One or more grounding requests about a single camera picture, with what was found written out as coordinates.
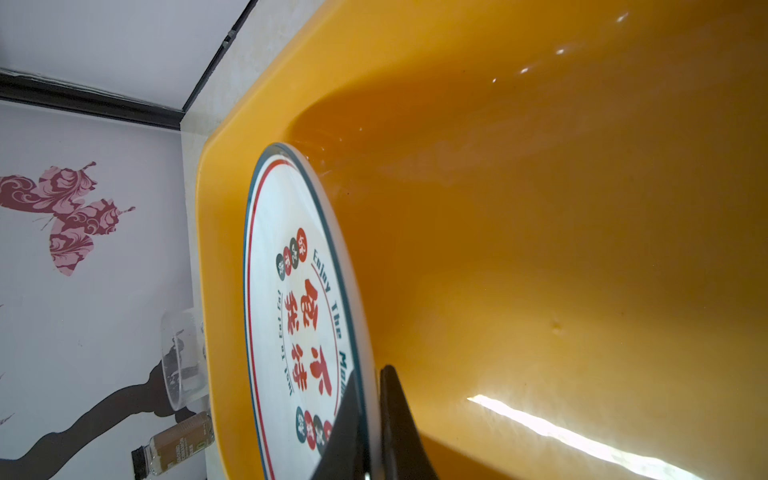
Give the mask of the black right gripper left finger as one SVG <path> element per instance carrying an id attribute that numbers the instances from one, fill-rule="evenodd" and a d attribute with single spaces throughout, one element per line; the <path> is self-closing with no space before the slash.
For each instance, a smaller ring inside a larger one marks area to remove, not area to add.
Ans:
<path id="1" fill-rule="evenodd" d="M 347 383 L 325 452 L 312 480 L 363 480 L 364 440 L 358 382 Z"/>

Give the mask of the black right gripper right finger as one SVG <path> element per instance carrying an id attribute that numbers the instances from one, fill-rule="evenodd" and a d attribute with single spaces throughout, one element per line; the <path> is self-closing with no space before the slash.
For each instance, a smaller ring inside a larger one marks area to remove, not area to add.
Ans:
<path id="1" fill-rule="evenodd" d="M 438 475 L 421 442 L 396 369 L 380 371 L 382 460 L 386 479 L 433 479 Z"/>

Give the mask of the white plate red characters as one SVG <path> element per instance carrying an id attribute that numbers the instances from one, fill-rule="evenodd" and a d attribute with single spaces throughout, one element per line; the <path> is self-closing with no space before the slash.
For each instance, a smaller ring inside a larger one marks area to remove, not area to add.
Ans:
<path id="1" fill-rule="evenodd" d="M 308 479 L 348 393 L 358 400 L 363 474 L 384 475 L 377 376 L 344 237 L 318 175 L 294 147 L 261 154 L 246 208 L 244 325 L 264 475 Z"/>

